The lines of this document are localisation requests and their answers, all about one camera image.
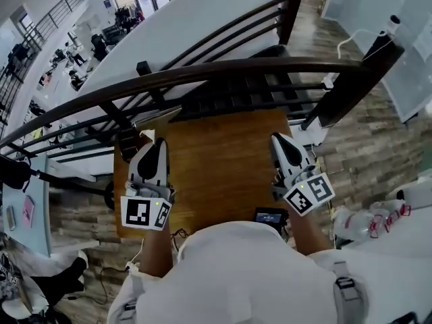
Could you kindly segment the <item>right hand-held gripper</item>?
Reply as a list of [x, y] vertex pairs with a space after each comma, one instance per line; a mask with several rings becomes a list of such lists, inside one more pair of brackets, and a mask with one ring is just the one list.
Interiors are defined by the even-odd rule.
[[[292, 137], [279, 132], [271, 135], [271, 155], [279, 175], [275, 176], [273, 197], [285, 200], [301, 217], [335, 197], [326, 173], [320, 171], [306, 149]], [[301, 171], [293, 177], [293, 171]]]

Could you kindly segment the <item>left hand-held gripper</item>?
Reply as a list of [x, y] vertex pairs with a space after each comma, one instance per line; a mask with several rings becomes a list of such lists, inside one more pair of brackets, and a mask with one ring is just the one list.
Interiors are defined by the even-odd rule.
[[146, 143], [131, 159], [126, 194], [120, 197], [121, 224], [139, 230], [162, 231], [168, 222], [176, 191], [172, 187], [139, 184], [153, 179], [157, 185], [167, 185], [169, 153], [165, 139]]

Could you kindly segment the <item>person's left forearm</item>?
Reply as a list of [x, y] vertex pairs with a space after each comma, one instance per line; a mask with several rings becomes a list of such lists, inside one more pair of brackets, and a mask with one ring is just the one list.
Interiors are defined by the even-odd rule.
[[171, 234], [166, 223], [161, 231], [148, 230], [145, 233], [140, 253], [139, 272], [153, 277], [165, 277], [173, 267]]

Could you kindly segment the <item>person's right forearm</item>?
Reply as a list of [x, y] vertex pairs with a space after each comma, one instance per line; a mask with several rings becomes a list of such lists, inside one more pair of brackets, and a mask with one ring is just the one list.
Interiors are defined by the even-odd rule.
[[308, 256], [316, 252], [331, 250], [333, 247], [328, 237], [317, 225], [314, 216], [309, 213], [300, 216], [292, 207], [287, 209], [292, 236], [299, 253]]

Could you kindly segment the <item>small dark wooden organiser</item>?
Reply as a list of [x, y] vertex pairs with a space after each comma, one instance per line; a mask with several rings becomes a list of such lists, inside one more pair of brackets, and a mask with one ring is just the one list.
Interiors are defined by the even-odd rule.
[[136, 128], [121, 130], [117, 133], [119, 153], [126, 163], [130, 163], [140, 148], [140, 133]]

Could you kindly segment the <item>black display device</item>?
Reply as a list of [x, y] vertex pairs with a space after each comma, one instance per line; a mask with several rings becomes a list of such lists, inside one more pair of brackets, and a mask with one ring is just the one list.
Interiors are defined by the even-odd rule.
[[285, 209], [257, 207], [254, 212], [253, 221], [264, 223], [275, 229], [280, 235], [284, 233], [288, 236], [286, 228], [289, 214]]

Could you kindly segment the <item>wooden table with hairpin legs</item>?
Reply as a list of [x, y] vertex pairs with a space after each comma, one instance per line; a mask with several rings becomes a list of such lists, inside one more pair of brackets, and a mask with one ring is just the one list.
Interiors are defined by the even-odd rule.
[[169, 214], [172, 232], [250, 221], [257, 207], [283, 206], [273, 199], [275, 168], [269, 150], [272, 133], [290, 134], [283, 110], [153, 125], [168, 144], [169, 182], [176, 191]]

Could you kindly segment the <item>black coat rack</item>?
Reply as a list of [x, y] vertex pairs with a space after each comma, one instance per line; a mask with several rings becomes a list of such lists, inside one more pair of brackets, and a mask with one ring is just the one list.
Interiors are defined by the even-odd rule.
[[89, 194], [102, 196], [106, 206], [112, 211], [115, 210], [113, 182], [109, 182], [105, 187], [105, 189], [99, 189], [99, 188], [84, 186], [82, 184], [78, 184], [76, 182], [69, 181], [67, 179], [59, 178], [54, 175], [49, 175], [40, 170], [31, 169], [30, 174], [42, 181], [50, 183], [50, 185], [52, 185], [55, 188], [64, 189], [64, 190], [81, 191]]

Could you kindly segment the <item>wrapped water bottle pack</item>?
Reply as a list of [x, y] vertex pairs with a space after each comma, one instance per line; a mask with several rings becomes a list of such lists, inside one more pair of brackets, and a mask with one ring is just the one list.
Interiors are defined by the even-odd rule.
[[401, 218], [409, 217], [411, 210], [400, 199], [374, 202], [368, 209], [358, 211], [340, 206], [332, 216], [333, 233], [336, 238], [353, 242], [378, 239], [388, 234]]

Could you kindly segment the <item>dark curved stair railing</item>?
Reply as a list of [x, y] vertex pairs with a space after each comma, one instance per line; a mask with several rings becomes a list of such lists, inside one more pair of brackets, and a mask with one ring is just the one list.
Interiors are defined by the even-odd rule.
[[336, 73], [310, 110], [295, 110], [302, 129], [341, 120], [386, 75], [400, 45], [360, 61], [286, 54], [301, 0], [173, 0], [125, 36], [87, 77], [75, 99], [46, 111], [0, 140], [14, 161], [61, 157], [111, 146], [141, 115], [181, 105], [180, 119], [309, 104], [308, 99], [252, 99], [191, 112], [200, 102], [236, 101], [279, 91], [323, 89], [321, 82], [227, 88], [239, 79], [282, 73]]

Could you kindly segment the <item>light blue desk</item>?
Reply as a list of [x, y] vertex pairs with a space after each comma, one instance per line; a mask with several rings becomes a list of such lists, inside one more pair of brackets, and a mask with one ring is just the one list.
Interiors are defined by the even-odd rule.
[[[35, 209], [32, 227], [28, 228], [22, 220], [24, 198], [28, 195], [34, 202]], [[16, 242], [24, 245], [34, 253], [45, 257], [51, 256], [51, 228], [49, 220], [49, 184], [35, 176], [25, 192], [4, 185], [2, 191], [2, 214], [4, 232]], [[16, 219], [16, 229], [10, 231], [7, 224], [6, 208], [12, 206]]]

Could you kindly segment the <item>white round device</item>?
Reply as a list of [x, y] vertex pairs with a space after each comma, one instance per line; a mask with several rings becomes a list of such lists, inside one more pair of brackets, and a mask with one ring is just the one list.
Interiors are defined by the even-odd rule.
[[396, 198], [412, 207], [432, 205], [432, 178], [422, 178], [396, 189]]

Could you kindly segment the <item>person's white shirt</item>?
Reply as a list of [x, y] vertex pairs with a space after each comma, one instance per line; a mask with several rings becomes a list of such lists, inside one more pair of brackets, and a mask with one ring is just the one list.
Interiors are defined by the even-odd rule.
[[165, 277], [131, 273], [107, 324], [366, 324], [369, 299], [336, 250], [308, 256], [262, 223], [191, 235]]

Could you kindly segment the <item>pink notebook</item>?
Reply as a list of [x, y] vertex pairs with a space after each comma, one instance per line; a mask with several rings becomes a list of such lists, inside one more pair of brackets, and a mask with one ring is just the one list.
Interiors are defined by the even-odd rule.
[[32, 227], [32, 218], [34, 214], [35, 205], [30, 196], [26, 195], [24, 198], [24, 205], [22, 210], [22, 220], [24, 225], [28, 228]]

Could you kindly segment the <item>black hanging bag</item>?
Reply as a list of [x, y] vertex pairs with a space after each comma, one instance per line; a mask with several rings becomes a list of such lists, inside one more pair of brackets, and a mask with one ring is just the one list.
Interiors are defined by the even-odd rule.
[[26, 162], [14, 161], [0, 155], [0, 182], [15, 190], [22, 190], [31, 177], [31, 168]]

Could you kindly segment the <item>grey phone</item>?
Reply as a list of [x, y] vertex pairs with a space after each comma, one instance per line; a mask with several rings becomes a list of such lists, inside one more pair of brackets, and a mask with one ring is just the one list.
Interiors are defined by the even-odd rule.
[[14, 215], [14, 208], [10, 205], [6, 208], [6, 217], [7, 217], [7, 224], [9, 227], [9, 230], [12, 232], [16, 229], [16, 219]]

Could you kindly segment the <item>white table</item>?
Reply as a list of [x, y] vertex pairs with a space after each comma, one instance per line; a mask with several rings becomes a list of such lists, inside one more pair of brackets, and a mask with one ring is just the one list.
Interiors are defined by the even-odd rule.
[[367, 288], [366, 324], [388, 324], [407, 313], [423, 323], [432, 314], [432, 207], [414, 210], [378, 239], [340, 252]]

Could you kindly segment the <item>black mezzanine railing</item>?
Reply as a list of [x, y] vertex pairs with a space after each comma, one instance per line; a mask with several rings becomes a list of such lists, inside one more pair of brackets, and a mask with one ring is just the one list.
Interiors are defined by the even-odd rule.
[[59, 28], [83, 0], [60, 0], [37, 24], [26, 29], [23, 41], [14, 43], [7, 54], [7, 62], [0, 72], [0, 92], [8, 91], [18, 83], [22, 84], [26, 72], [48, 38]]

